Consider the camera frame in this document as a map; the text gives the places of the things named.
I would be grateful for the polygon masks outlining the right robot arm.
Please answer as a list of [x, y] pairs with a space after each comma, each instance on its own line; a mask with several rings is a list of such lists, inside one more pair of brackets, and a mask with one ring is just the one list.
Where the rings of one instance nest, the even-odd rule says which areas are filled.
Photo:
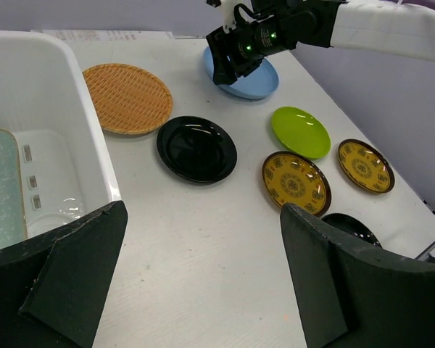
[[212, 80], [231, 85], [298, 43], [435, 62], [435, 1], [208, 1], [223, 24], [206, 37]]

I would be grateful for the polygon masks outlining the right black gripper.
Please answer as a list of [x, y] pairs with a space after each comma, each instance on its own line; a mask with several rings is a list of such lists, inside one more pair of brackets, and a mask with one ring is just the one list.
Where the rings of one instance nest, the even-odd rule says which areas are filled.
[[260, 23], [254, 21], [228, 33], [221, 26], [206, 35], [214, 67], [212, 79], [216, 85], [232, 85], [237, 78], [246, 77], [260, 67], [265, 56], [257, 45], [259, 29]]

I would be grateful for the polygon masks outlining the celadon rectangular divided plate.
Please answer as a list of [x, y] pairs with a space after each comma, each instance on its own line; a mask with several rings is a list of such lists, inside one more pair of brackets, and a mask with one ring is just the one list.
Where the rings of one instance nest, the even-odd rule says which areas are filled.
[[13, 134], [0, 129], [0, 249], [27, 237], [19, 149]]

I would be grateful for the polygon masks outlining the lime green round plate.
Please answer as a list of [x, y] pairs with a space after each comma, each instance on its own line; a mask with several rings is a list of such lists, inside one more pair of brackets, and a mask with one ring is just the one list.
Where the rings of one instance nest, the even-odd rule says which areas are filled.
[[328, 131], [309, 112], [296, 107], [280, 107], [272, 113], [270, 123], [281, 144], [303, 157], [318, 160], [331, 150]]

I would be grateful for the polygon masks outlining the light blue round plate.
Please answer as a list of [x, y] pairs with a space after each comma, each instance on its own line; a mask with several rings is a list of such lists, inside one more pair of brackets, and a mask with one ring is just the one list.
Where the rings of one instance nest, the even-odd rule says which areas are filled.
[[225, 92], [242, 99], [261, 100], [271, 96], [279, 87], [280, 79], [267, 59], [249, 76], [240, 77], [231, 85], [217, 84]]

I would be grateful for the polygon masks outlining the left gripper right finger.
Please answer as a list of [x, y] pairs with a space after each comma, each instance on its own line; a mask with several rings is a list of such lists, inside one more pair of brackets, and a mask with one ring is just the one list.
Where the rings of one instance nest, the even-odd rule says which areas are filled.
[[281, 235], [309, 347], [435, 347], [435, 264], [283, 206]]

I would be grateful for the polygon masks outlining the yellow patterned plate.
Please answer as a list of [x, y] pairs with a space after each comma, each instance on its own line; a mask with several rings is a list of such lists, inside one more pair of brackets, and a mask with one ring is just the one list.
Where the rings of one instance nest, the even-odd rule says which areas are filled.
[[331, 206], [332, 192], [323, 172], [307, 158], [293, 152], [274, 152], [262, 165], [262, 182], [277, 206], [295, 204], [320, 217]]
[[340, 168], [360, 188], [373, 194], [387, 194], [395, 185], [391, 165], [373, 146], [358, 139], [346, 139], [337, 148]]

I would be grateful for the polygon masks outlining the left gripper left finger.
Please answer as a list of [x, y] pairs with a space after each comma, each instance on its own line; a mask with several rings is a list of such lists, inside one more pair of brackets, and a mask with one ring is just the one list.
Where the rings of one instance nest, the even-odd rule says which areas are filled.
[[115, 201], [0, 249], [0, 347], [92, 347], [127, 222]]

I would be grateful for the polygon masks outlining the black glossy round plate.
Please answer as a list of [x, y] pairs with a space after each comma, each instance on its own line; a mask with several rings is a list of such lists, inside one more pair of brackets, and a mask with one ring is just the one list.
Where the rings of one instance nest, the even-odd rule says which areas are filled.
[[177, 176], [203, 184], [227, 178], [237, 164], [232, 138], [216, 123], [196, 116], [168, 120], [157, 134], [157, 152]]

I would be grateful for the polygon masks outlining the woven bamboo round plate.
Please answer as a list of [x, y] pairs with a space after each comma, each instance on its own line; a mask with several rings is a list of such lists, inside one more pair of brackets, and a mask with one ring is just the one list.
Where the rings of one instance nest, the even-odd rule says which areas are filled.
[[84, 70], [83, 77], [106, 131], [140, 136], [160, 128], [171, 116], [170, 90], [147, 70], [107, 63]]

